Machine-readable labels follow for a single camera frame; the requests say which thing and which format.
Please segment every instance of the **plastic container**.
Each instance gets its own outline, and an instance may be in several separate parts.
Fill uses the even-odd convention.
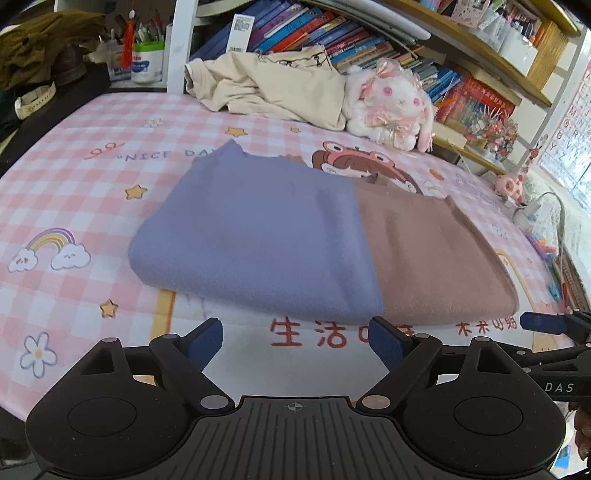
[[[497,13],[495,13],[494,17],[491,17],[491,21],[486,23],[484,28],[481,28],[481,26],[482,25],[479,25],[478,28],[469,28],[468,30],[470,33],[480,38],[494,51],[498,52],[501,45],[503,45],[511,26],[502,15]]]
[[[499,54],[523,75],[527,76],[534,64],[538,49],[516,29],[510,28]]]
[[[164,42],[150,41],[134,45],[131,79],[135,83],[162,81]]]

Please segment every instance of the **storage box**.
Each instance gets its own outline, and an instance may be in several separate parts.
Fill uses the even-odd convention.
[[[558,65],[560,57],[562,57],[564,49],[569,43],[569,39],[551,21],[542,23],[540,29],[542,30],[542,35],[540,41],[535,44],[538,49],[538,55],[535,58],[534,64],[531,66],[527,78],[539,90],[543,90],[552,72]]]
[[[433,135],[441,140],[455,145],[460,150],[466,146],[466,137],[446,125],[439,122],[433,122]]]
[[[509,33],[499,50],[499,55],[525,76],[530,72],[537,54],[538,49],[514,28],[509,29]]]

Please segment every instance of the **cloud print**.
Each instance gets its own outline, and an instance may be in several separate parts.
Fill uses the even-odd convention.
[[[51,260],[53,270],[64,268],[83,268],[90,263],[90,254],[84,245],[69,244],[62,248]]]
[[[32,270],[37,266],[37,262],[38,259],[35,255],[35,252],[33,250],[23,248],[12,258],[12,260],[10,260],[10,263],[8,264],[8,271],[14,273]]]

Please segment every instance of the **cable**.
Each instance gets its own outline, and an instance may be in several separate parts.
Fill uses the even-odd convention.
[[[556,198],[556,200],[558,200],[558,203],[560,204],[560,221],[558,222],[558,227],[556,228],[556,230],[557,230],[557,234],[558,234],[558,260],[560,262],[560,269],[559,269],[560,271],[558,272],[558,276],[560,277],[560,288],[562,288],[562,285],[564,284],[563,264],[564,264],[564,236],[566,234],[566,208],[564,207],[564,203],[563,203],[562,199],[558,195],[556,195],[554,192],[543,193],[536,200],[536,203],[540,204],[542,198],[544,198],[546,195],[550,195],[550,196]]]

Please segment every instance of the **beige cloth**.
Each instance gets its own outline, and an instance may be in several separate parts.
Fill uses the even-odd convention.
[[[227,106],[231,113],[309,122],[328,130],[345,128],[345,77],[331,66],[322,46],[195,59],[185,65],[185,77],[189,95],[213,112]]]

